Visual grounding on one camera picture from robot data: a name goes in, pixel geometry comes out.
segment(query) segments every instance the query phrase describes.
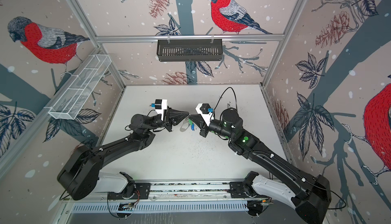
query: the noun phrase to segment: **bullfinch illustration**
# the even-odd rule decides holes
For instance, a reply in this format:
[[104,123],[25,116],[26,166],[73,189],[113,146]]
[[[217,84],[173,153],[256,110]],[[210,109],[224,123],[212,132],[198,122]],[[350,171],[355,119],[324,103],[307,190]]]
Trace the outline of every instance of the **bullfinch illustration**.
[[373,185],[378,185],[377,178],[381,173],[391,171],[391,83],[381,90],[376,96],[369,100],[364,110],[365,136],[360,137],[351,133],[349,125],[346,126],[351,137],[367,142],[373,151],[383,161],[384,167],[378,172],[367,169],[374,177]]
[[262,29],[255,22],[247,10],[240,6],[235,0],[211,0],[212,20],[222,29],[222,33],[230,31],[239,34],[246,29],[259,30],[265,34],[271,34]]
[[82,42],[90,40],[59,28],[39,25],[22,16],[8,23],[8,32],[12,41],[19,40],[38,59],[52,64],[64,64],[65,72],[61,77],[71,74],[66,71],[66,63],[77,56],[76,50]]

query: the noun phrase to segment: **bird wallpaper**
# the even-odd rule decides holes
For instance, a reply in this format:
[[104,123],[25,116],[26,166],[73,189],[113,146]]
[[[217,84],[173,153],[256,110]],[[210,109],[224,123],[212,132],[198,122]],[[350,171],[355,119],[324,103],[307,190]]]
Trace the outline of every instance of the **bird wallpaper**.
[[347,203],[330,223],[391,220],[390,13],[391,0],[308,0],[266,88],[294,162]]
[[[78,0],[97,35],[283,33],[296,0]],[[221,62],[156,62],[151,44],[104,44],[128,85],[260,83],[278,42],[224,42]],[[153,64],[151,70],[146,64]]]
[[[0,15],[1,162],[93,45],[66,0],[0,0]],[[75,120],[43,122],[0,181],[1,223],[52,221],[63,191],[53,176],[75,147],[98,142],[120,92],[106,72]]]
[[[325,175],[347,203],[328,221],[388,223],[390,1],[308,0],[270,82],[278,42],[223,42],[222,60],[208,62],[159,62],[154,43],[103,46],[126,85],[269,82],[294,162]],[[98,36],[267,35],[284,32],[296,0],[78,2]],[[0,12],[1,160],[93,45],[66,0],[0,0]],[[76,147],[97,142],[119,94],[107,71],[75,120],[44,123],[0,182],[0,222],[52,221],[63,190],[52,175]],[[332,195],[330,207],[342,205]]]

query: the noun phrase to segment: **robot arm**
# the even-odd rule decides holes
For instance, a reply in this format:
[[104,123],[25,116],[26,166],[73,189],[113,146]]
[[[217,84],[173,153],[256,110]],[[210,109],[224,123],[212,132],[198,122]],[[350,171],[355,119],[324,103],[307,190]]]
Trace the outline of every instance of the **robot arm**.
[[[166,128],[172,131],[173,125],[176,126],[189,117],[201,129],[201,136],[206,137],[211,132],[224,137],[237,155],[261,165],[283,182],[282,184],[251,172],[243,182],[248,196],[270,196],[294,208],[307,223],[322,223],[331,202],[329,181],[322,175],[314,177],[305,173],[273,153],[256,136],[243,129],[243,120],[236,109],[224,110],[218,120],[214,118],[214,111],[209,104],[199,104],[196,108],[197,115],[171,109],[167,106],[167,100],[156,100],[151,106],[155,107],[158,114],[153,117],[134,115],[129,125],[133,133],[128,137],[100,147],[89,149],[81,146],[75,150],[57,177],[74,200],[80,200],[92,191],[100,192],[99,189],[108,192],[107,187],[102,187],[99,183],[102,178],[115,177],[100,175],[100,169],[128,153],[148,147],[155,137],[155,129]],[[116,192],[127,191],[129,195],[134,192],[133,184],[129,184],[134,181],[127,174],[121,173],[116,179],[119,184],[111,189],[117,188]]]
[[190,115],[189,119],[198,125],[201,136],[206,137],[211,132],[225,137],[228,146],[237,155],[259,164],[284,183],[253,172],[247,176],[247,179],[251,178],[245,186],[247,195],[254,196],[256,192],[270,196],[294,208],[307,223],[323,222],[331,202],[330,183],[324,176],[314,177],[272,152],[256,136],[243,129],[243,120],[236,109],[224,110],[220,120],[217,120],[213,119],[209,104],[199,104],[198,107],[202,108],[200,112],[203,115]]

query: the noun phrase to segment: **bird feet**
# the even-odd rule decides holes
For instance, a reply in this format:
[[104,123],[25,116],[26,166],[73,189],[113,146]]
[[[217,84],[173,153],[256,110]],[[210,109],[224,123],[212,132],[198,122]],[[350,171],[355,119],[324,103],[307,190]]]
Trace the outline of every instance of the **bird feet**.
[[371,173],[371,174],[373,175],[375,181],[374,181],[374,182],[370,182],[370,183],[372,183],[373,185],[379,185],[379,183],[377,182],[377,177],[378,177],[379,175],[378,175],[377,173],[374,173],[373,171],[371,171],[371,170],[369,169],[369,167],[367,167],[366,165],[362,165],[361,168],[367,169],[367,170],[369,171],[369,173]]
[[63,79],[63,76],[65,75],[65,74],[69,74],[69,75],[72,75],[72,73],[70,73],[70,72],[63,72],[63,73],[61,73],[60,74],[60,79],[62,80]]
[[365,137],[360,137],[360,136],[354,135],[354,134],[351,132],[350,126],[349,126],[348,124],[342,124],[342,125],[345,126],[345,127],[347,127],[348,132],[349,132],[349,134],[350,134],[350,139],[349,139],[348,141],[345,141],[347,144],[350,144],[350,143],[351,143],[351,141],[353,140],[353,137],[354,137],[354,138],[357,138],[357,139],[360,139],[360,140],[362,140],[362,141],[365,141],[365,142],[367,142],[368,144],[370,144],[370,143],[368,142],[368,140],[367,140]]

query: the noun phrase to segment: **aluminum frame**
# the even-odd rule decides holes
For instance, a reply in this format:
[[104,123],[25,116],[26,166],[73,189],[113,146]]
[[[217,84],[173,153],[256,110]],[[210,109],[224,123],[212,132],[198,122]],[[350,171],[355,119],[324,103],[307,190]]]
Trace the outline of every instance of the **aluminum frame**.
[[[101,52],[100,48],[95,48],[90,55],[96,55]],[[41,126],[47,122],[51,115],[48,113],[51,107],[57,102],[61,95],[66,91],[66,89],[72,84],[76,79],[75,75],[80,74],[80,72],[88,65],[88,62],[83,62],[76,69],[74,75],[72,75],[64,85],[58,90],[58,92],[53,95],[51,100],[46,104],[46,106],[40,111],[40,113],[35,117],[34,121],[27,127],[27,129],[18,137],[18,139],[10,146],[7,152],[1,157],[0,160],[0,179],[4,177],[7,172],[12,168],[12,166],[17,161],[18,157],[28,148],[30,143],[40,132]]]
[[157,42],[158,40],[222,39],[223,41],[283,41],[284,34],[241,34],[241,35],[175,35],[175,36],[97,36],[99,44]]
[[303,12],[304,6],[307,3],[307,0],[297,0],[295,7],[293,8],[291,17],[289,18],[288,24],[285,27],[284,30],[284,40],[279,42],[276,52],[273,55],[273,58],[269,64],[269,67],[266,71],[266,74],[264,76],[262,86],[266,88],[266,86],[269,84],[271,76],[273,75],[274,71],[276,70],[278,61],[281,59],[281,56],[289,42],[290,37],[292,36],[293,30],[299,21],[300,15]]

